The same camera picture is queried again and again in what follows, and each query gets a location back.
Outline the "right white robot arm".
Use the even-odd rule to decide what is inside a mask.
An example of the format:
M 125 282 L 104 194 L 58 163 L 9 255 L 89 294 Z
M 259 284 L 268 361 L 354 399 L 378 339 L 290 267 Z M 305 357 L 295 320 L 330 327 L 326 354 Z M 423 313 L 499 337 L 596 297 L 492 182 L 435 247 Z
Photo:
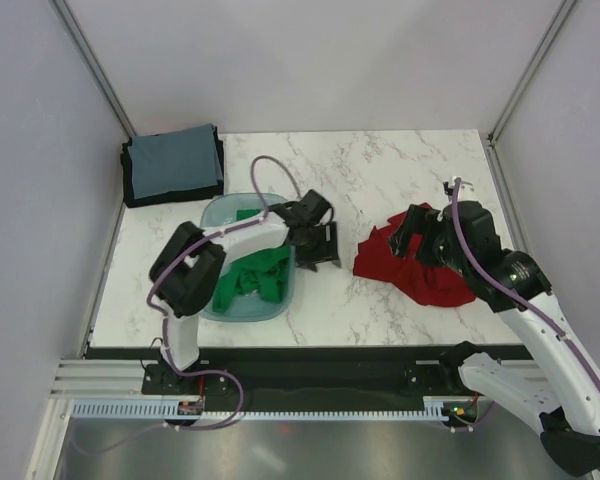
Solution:
M 542 389 L 464 341 L 446 351 L 438 381 L 447 392 L 484 394 L 523 421 L 549 457 L 578 477 L 600 470 L 600 370 L 561 312 L 551 284 L 526 253 L 502 246 L 491 213 L 476 201 L 443 210 L 412 205 L 389 237 L 391 253 L 446 267 L 522 341 L 550 388 Z

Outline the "clear teal plastic bin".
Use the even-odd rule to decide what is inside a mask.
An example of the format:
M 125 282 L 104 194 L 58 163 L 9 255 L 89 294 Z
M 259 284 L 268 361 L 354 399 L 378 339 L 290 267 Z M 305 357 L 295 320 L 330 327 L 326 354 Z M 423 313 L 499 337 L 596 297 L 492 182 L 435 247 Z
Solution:
M 205 208 L 200 226 L 207 229 L 234 223 L 259 214 L 261 207 L 254 193 L 228 194 Z M 272 319 L 288 307 L 294 276 L 295 250 L 288 245 L 243 257 L 223 267 L 202 316 L 220 322 Z

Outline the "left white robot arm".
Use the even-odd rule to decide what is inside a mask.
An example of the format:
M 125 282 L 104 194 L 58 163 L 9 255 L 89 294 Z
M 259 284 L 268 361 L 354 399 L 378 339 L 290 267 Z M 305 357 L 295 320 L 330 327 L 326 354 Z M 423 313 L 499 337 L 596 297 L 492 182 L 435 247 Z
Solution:
M 180 224 L 149 270 L 149 308 L 162 316 L 165 382 L 188 393 L 199 382 L 199 313 L 212 300 L 225 267 L 260 251 L 289 246 L 295 264 L 311 271 L 339 263 L 333 205 L 310 190 L 295 201 L 269 205 L 249 218 L 208 229 Z

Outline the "red t shirt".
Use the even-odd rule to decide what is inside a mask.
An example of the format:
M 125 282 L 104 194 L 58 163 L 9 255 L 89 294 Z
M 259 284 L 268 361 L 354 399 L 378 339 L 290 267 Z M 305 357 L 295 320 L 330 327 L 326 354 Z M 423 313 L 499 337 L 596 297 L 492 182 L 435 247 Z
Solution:
M 422 265 L 415 259 L 422 236 L 415 235 L 404 258 L 391 253 L 389 237 L 404 220 L 407 212 L 390 217 L 382 228 L 374 227 L 369 238 L 358 244 L 353 274 L 357 277 L 394 285 L 422 306 L 456 308 L 476 300 L 466 282 L 447 267 Z

